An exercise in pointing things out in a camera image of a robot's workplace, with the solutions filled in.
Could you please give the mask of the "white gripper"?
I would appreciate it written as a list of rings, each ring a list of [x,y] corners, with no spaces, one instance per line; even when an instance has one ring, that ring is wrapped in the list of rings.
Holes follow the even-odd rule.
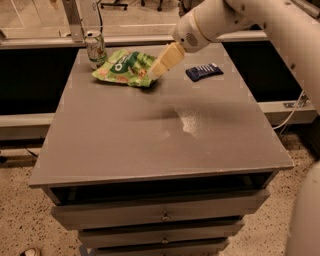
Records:
[[[194,53],[213,42],[220,35],[217,19],[216,9],[209,7],[196,7],[184,15],[172,31],[176,42],[160,53],[148,70],[148,77],[157,80],[183,60],[185,51]]]

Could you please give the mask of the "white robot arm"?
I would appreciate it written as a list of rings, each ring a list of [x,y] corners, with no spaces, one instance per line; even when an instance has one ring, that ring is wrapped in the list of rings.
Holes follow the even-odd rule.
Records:
[[[320,23],[291,0],[204,0],[172,31],[174,42],[156,59],[155,80],[219,36],[257,24],[320,114]],[[285,256],[320,255],[320,162],[308,171],[297,194]]]

